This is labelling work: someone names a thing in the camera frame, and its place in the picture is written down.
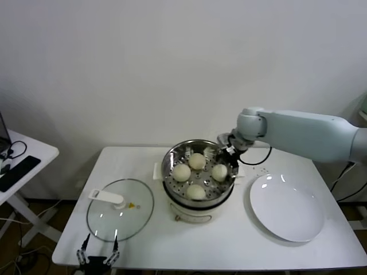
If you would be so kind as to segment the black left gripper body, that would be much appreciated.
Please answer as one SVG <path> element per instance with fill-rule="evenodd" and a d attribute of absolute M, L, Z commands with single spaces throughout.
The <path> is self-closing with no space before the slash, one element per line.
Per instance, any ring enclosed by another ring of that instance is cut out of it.
<path fill-rule="evenodd" d="M 89 256 L 88 261 L 82 264 L 82 269 L 110 269 L 111 265 L 105 256 Z"/>

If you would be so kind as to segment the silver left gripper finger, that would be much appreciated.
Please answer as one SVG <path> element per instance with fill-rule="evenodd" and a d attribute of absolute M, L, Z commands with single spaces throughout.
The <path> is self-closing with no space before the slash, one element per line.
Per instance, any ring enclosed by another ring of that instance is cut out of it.
<path fill-rule="evenodd" d="M 88 245 L 89 238 L 90 238 L 90 234 L 87 235 L 86 239 L 82 243 L 81 248 L 77 250 L 76 252 L 77 259 L 80 264 L 85 264 L 87 262 L 85 251 Z"/>
<path fill-rule="evenodd" d="M 115 235 L 114 235 L 114 246 L 112 249 L 112 254 L 110 257 L 108 257 L 106 260 L 104 260 L 105 264 L 114 264 L 116 262 L 116 260 L 119 258 L 119 248 L 118 248 L 118 230 L 115 230 Z"/>

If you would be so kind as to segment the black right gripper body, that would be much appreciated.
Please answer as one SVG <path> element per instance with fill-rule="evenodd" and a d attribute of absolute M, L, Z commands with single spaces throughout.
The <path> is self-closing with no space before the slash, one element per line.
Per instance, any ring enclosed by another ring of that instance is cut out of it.
<path fill-rule="evenodd" d="M 224 162 L 228 164 L 238 164 L 240 155 L 239 153 L 234 151 L 228 151 L 227 149 L 222 150 L 222 159 Z"/>

